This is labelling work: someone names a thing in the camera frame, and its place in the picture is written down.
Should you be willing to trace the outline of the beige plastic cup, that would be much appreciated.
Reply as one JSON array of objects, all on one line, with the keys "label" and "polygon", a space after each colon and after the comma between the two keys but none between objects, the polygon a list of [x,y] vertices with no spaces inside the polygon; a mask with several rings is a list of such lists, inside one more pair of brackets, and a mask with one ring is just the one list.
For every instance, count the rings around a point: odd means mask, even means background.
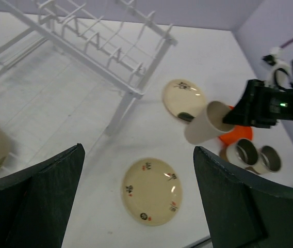
[{"label": "beige plastic cup", "polygon": [[223,118],[231,111],[230,107],[220,101],[212,101],[202,109],[184,131],[187,142],[199,145],[234,130],[234,125],[223,123]]}]

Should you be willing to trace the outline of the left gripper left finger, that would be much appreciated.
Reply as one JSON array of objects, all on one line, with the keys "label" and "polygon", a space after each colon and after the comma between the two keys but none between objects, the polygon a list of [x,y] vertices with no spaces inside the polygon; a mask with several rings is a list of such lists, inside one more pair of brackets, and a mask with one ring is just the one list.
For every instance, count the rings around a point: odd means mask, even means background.
[{"label": "left gripper left finger", "polygon": [[85,159],[82,144],[0,178],[0,247],[61,247]]}]

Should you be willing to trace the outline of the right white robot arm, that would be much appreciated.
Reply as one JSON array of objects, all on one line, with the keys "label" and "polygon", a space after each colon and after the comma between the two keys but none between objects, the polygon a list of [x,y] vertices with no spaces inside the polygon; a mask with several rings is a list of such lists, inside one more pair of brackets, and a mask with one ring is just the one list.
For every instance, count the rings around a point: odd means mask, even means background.
[{"label": "right white robot arm", "polygon": [[279,73],[286,76],[289,73],[282,67],[277,67],[271,73],[273,85],[265,81],[248,80],[241,99],[222,119],[225,124],[271,128],[278,120],[293,121],[293,82],[290,88],[280,85]]}]

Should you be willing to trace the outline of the steel lined cup brown band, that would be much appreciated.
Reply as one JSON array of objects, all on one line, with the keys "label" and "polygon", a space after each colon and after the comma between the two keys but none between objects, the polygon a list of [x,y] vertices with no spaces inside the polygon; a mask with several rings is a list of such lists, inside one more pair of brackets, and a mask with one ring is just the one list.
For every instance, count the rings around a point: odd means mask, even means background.
[{"label": "steel lined cup brown band", "polygon": [[223,148],[219,156],[240,168],[247,168],[259,161],[259,153],[254,144],[246,138],[241,138],[229,146]]}]

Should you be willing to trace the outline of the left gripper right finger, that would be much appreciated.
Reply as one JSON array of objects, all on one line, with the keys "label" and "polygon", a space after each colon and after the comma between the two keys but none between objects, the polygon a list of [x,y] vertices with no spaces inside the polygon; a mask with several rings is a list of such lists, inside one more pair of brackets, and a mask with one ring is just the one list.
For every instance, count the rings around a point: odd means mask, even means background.
[{"label": "left gripper right finger", "polygon": [[293,188],[204,147],[193,164],[213,247],[293,247]]}]

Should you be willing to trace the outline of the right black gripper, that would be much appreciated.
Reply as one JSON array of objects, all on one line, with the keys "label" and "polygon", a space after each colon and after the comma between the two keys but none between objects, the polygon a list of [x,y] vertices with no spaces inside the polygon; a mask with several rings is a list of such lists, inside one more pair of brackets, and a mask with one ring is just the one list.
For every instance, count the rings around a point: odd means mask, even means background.
[{"label": "right black gripper", "polygon": [[278,120],[293,120],[293,90],[269,88],[249,80],[244,96],[222,119],[225,124],[270,128]]}]

